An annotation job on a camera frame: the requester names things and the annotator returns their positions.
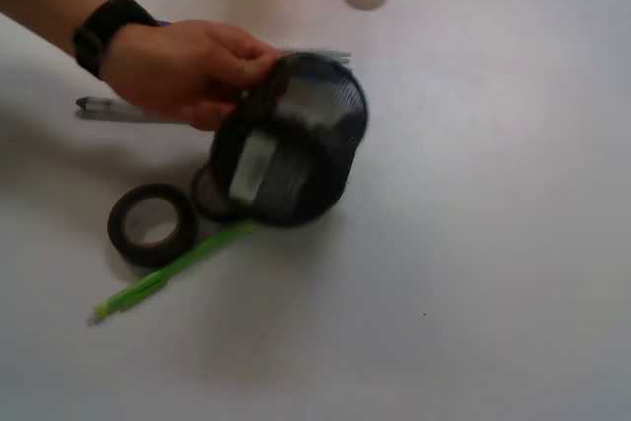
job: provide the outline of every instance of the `hand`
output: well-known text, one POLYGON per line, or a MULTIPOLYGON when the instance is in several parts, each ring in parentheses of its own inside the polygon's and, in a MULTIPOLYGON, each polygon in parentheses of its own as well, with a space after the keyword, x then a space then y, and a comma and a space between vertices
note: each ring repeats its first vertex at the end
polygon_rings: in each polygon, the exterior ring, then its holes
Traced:
POLYGON ((131 104, 217 130, 242 90, 279 57, 273 46, 215 22, 127 25, 109 44, 101 77, 131 104))

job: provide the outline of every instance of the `green pen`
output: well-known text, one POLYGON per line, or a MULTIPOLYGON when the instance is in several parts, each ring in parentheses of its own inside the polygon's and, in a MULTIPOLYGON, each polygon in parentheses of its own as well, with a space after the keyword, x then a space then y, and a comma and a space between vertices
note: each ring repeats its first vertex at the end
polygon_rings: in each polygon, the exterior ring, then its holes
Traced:
POLYGON ((102 305, 96 306, 91 322, 99 323, 114 313, 133 308, 161 288, 164 288, 169 282, 169 279, 181 272, 184 268, 187 268, 200 258, 218 250, 222 246, 226 246, 239 237, 251 233, 251 231, 252 221, 250 220, 241 221, 233 226, 224 228, 219 234, 206 239, 193 250, 177 258, 173 263, 170 263, 160 270, 154 271, 139 282, 128 286, 108 298, 102 305))

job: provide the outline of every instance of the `finger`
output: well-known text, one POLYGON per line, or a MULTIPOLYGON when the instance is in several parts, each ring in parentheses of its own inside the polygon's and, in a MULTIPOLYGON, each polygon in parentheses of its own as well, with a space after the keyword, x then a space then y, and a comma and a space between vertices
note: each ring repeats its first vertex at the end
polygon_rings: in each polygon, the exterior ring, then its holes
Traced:
POLYGON ((226 49, 237 58, 256 59, 266 54, 277 55, 281 52, 271 44, 267 44, 255 38, 245 30, 232 25, 216 26, 210 31, 210 35, 219 41, 226 49))
POLYGON ((223 81, 242 89, 249 89, 269 72, 276 57, 263 55, 256 59, 242 59, 224 49, 217 49, 207 61, 206 74, 211 80, 223 81))
POLYGON ((219 81, 209 81, 203 93, 204 100, 220 103, 237 103, 242 89, 219 81))

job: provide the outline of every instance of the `white label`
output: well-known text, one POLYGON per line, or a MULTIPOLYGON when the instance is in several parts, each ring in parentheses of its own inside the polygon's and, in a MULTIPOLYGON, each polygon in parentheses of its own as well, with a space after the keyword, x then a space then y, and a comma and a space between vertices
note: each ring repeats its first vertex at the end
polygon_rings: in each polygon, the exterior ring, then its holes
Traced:
POLYGON ((247 204, 254 202, 276 147, 276 139, 261 132, 247 137, 228 191, 230 197, 247 204))
POLYGON ((331 128, 346 111, 348 89, 317 80, 293 78, 278 101, 276 113, 299 120, 309 129, 331 128))

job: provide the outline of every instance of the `black tape roll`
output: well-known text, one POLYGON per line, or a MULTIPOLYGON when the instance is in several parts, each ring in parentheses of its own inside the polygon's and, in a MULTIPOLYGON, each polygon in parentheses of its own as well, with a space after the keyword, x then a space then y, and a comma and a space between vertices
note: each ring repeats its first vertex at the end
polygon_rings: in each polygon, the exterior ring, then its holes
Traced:
POLYGON ((137 187, 122 196, 109 213, 107 233, 111 243, 130 263, 146 268, 160 268, 192 248, 197 237, 195 211, 178 189, 167 184, 147 184, 137 187), (158 242, 143 243, 133 236, 133 230, 142 225, 151 225, 149 212, 133 216, 136 206, 153 199, 164 200, 176 212, 175 228, 158 242))

